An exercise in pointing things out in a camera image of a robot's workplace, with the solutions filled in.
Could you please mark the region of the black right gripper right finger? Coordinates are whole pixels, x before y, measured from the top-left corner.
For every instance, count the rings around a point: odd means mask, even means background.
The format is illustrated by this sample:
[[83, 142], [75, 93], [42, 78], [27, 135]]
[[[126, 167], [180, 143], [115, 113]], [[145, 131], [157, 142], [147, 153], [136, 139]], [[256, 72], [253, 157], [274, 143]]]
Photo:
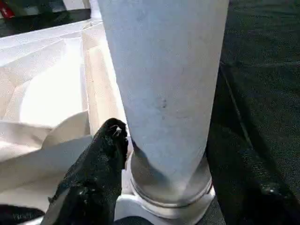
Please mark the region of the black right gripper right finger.
[[210, 131], [206, 156], [228, 225], [298, 225], [300, 204], [254, 148], [232, 131]]

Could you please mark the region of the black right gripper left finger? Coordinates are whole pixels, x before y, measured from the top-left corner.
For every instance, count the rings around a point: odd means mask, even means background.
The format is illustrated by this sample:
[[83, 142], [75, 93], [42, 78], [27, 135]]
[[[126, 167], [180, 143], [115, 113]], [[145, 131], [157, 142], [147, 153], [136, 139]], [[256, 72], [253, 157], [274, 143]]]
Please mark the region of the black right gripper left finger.
[[128, 153], [126, 124], [106, 120], [58, 184], [45, 225], [112, 225]]

